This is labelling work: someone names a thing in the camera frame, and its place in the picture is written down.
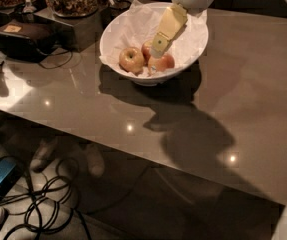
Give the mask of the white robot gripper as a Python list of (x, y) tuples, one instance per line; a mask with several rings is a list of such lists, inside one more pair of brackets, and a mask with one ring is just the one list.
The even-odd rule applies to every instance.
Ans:
[(214, 0), (171, 1), (176, 4), (172, 4), (165, 9), (152, 40), (150, 54), (155, 58), (160, 58), (164, 55), (177, 34), (186, 25), (188, 20), (186, 9), (207, 9)]

